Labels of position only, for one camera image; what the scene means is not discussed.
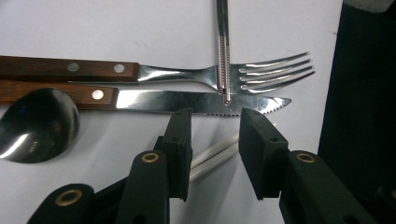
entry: wooden knife handle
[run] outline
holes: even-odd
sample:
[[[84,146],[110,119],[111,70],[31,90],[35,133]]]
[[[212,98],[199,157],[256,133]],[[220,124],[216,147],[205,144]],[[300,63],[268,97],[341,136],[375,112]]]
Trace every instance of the wooden knife handle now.
[[[0,80],[0,103],[12,104],[31,91],[48,87],[67,93],[78,109],[113,110],[119,95],[119,90],[111,87]]]

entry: white background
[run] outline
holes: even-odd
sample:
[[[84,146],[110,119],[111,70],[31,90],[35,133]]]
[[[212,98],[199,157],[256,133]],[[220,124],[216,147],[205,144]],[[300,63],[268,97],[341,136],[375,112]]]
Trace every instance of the white background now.
[[[231,63],[311,53],[313,76],[267,93],[292,99],[268,115],[291,150],[318,150],[341,4],[229,1]],[[214,0],[0,1],[0,55],[203,68],[217,63],[216,38]],[[149,87],[212,91],[191,83]],[[6,110],[1,105],[0,115]],[[164,134],[169,118],[81,111],[78,139],[61,156],[38,164],[0,161],[1,222],[26,223],[47,195],[63,185],[85,183],[97,191],[124,178],[134,156],[151,150]],[[237,133],[238,126],[239,118],[193,116],[194,151]],[[171,200],[171,223],[283,223],[277,203],[257,201],[237,155],[195,180],[186,203]]]

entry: utensil handle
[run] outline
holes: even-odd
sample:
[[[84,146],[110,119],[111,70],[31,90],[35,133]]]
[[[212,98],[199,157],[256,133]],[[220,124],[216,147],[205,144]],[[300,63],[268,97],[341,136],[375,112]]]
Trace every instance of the utensil handle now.
[[[64,91],[78,109],[113,110],[119,95],[119,90],[111,87],[0,80],[0,103],[12,104],[25,94],[42,88]]]
[[[136,82],[139,63],[0,56],[0,79]]]

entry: wooden fork handle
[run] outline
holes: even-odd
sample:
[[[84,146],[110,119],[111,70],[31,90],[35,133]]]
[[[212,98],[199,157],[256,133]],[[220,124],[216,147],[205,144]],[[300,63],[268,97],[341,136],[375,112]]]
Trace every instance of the wooden fork handle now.
[[[138,63],[0,56],[3,80],[136,82],[138,69]]]

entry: spoon bowl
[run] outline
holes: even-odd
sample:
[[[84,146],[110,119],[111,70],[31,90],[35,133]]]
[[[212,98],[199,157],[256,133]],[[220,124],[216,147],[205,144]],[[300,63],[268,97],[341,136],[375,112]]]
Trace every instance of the spoon bowl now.
[[[0,159],[50,160],[73,143],[78,127],[77,107],[66,93],[53,88],[32,91],[0,119]]]

